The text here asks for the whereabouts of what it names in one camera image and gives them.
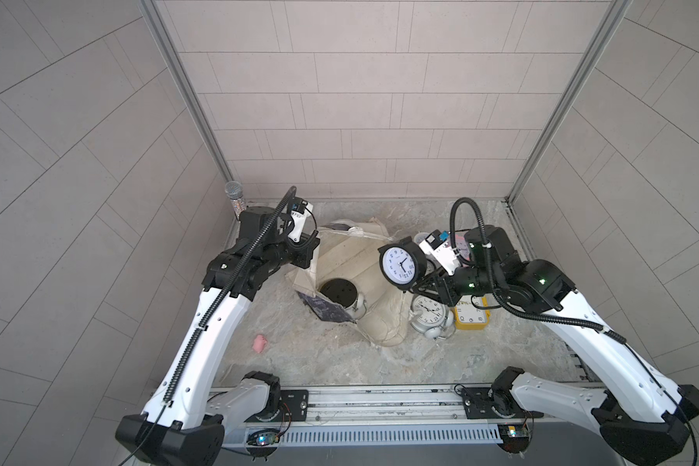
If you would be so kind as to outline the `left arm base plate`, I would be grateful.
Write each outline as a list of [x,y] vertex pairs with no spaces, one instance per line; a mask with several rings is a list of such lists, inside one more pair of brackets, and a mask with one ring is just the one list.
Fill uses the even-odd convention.
[[287,422],[291,416],[292,421],[306,421],[310,392],[306,389],[283,389],[277,410],[274,413],[259,413],[247,419],[247,423],[276,423]]

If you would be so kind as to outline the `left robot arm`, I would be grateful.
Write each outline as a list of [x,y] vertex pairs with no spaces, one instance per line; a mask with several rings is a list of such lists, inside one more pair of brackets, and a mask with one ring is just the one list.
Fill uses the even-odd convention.
[[236,243],[208,264],[195,316],[170,369],[143,411],[123,417],[116,429],[129,460],[212,465],[225,436],[248,419],[289,419],[279,378],[259,371],[221,394],[220,413],[207,409],[221,359],[256,293],[283,266],[311,265],[320,237],[303,227],[313,215],[312,204],[301,198],[240,215]]

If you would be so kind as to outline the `pink alarm clock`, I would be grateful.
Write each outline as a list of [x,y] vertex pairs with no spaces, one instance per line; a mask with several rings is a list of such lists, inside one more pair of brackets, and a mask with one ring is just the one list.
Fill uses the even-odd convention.
[[466,260],[470,259],[470,250],[468,246],[468,242],[466,241],[464,234],[463,233],[456,233],[454,235],[454,240],[456,240],[456,248],[458,250],[458,254],[465,258]]

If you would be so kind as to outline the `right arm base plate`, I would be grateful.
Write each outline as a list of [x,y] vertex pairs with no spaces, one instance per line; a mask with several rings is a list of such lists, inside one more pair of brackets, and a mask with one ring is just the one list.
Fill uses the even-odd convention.
[[466,419],[541,419],[540,412],[524,411],[515,400],[504,392],[495,393],[490,386],[462,386],[456,384],[454,392],[461,398]]

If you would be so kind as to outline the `large black round clock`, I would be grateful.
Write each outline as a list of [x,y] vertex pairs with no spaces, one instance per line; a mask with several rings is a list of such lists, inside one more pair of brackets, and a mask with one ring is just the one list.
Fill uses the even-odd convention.
[[401,291],[411,290],[427,274],[427,258],[411,236],[379,248],[383,276]]

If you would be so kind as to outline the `white twin-bell alarm clock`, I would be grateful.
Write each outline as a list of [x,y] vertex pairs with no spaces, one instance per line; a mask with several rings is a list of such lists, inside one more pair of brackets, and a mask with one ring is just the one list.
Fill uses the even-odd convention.
[[427,238],[429,237],[430,233],[429,232],[420,232],[417,233],[414,237],[414,242],[418,245],[421,245],[423,243],[427,242]]

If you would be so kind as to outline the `large white twin-bell clock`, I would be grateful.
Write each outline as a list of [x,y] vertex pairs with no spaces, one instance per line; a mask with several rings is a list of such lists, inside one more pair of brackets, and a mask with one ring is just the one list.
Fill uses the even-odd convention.
[[452,309],[422,295],[412,299],[411,326],[430,340],[445,340],[456,332]]

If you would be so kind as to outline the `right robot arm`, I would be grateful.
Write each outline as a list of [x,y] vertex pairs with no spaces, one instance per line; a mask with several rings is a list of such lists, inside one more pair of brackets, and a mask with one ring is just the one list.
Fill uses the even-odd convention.
[[549,328],[604,384],[572,388],[508,367],[489,390],[497,415],[557,417],[596,433],[635,465],[658,465],[698,446],[691,421],[699,416],[699,389],[679,386],[638,355],[555,264],[521,260],[493,225],[467,231],[462,242],[435,230],[419,247],[437,268],[417,281],[416,293],[449,306],[491,296],[511,316]]

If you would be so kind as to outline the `yellow rectangular alarm clock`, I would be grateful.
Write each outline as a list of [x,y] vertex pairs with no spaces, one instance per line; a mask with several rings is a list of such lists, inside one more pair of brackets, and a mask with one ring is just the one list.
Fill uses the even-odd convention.
[[465,296],[454,306],[454,326],[457,330],[483,330],[490,322],[490,310],[485,297]]

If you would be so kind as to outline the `beige canvas tote bag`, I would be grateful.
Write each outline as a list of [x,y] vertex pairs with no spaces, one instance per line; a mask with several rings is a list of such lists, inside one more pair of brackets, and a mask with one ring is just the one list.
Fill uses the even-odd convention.
[[372,344],[400,345],[408,334],[411,295],[384,277],[380,248],[391,242],[378,219],[332,221],[306,269],[287,273],[298,297],[322,322],[351,323]]

